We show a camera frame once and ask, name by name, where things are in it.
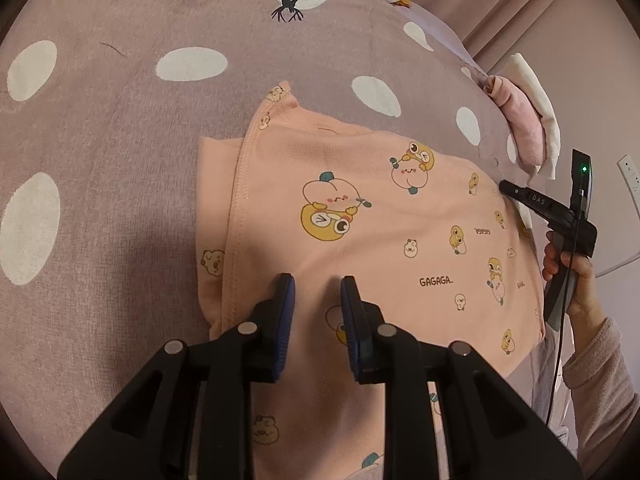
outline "forearm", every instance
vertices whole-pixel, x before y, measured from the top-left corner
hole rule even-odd
[[[563,375],[574,402],[578,461],[589,476],[624,435],[638,412],[640,397],[634,393],[615,322],[575,317],[572,327],[576,351]]]

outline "pink towel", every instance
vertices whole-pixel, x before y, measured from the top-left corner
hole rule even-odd
[[[545,131],[526,94],[507,78],[489,76],[484,92],[500,108],[507,119],[520,160],[526,166],[541,166],[545,160]]]
[[[256,478],[342,480],[383,453],[384,388],[353,381],[342,276],[387,322],[469,341],[511,373],[544,333],[519,218],[470,161],[305,110],[284,82],[244,139],[201,138],[196,257],[211,336],[270,297],[280,272],[296,279],[286,368],[254,386]]]

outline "white cable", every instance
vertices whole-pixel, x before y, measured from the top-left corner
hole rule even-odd
[[[610,272],[613,272],[614,270],[621,269],[622,267],[624,267],[624,266],[626,266],[628,264],[632,264],[636,260],[640,260],[640,254],[636,254],[636,256],[633,256],[633,257],[629,258],[628,260],[622,262],[621,264],[617,264],[616,266],[611,267],[610,269],[603,270],[602,272],[599,272],[598,274],[596,274],[596,278],[601,278],[602,276],[606,276]]]

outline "bed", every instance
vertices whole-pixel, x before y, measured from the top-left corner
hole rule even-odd
[[[486,74],[447,25],[381,0],[296,5],[300,19],[284,22],[284,0],[29,0],[2,42],[0,202],[14,201],[20,228],[0,244],[0,400],[53,474],[161,344],[207,338],[197,140],[242,137],[277,82],[320,113],[526,184],[509,127],[479,87]],[[398,34],[413,41],[399,47]],[[361,76],[375,79],[368,101],[353,88]],[[472,102],[478,127],[439,136],[436,94]],[[556,345],[548,330],[508,377],[541,416]],[[571,355],[570,340],[562,352]],[[560,431],[568,392],[558,388]]]

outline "rolled pink cloth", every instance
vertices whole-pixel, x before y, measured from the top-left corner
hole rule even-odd
[[[526,94],[507,78],[489,76],[484,87],[487,94],[507,119],[520,160],[528,166],[541,166],[545,160],[545,131]]]

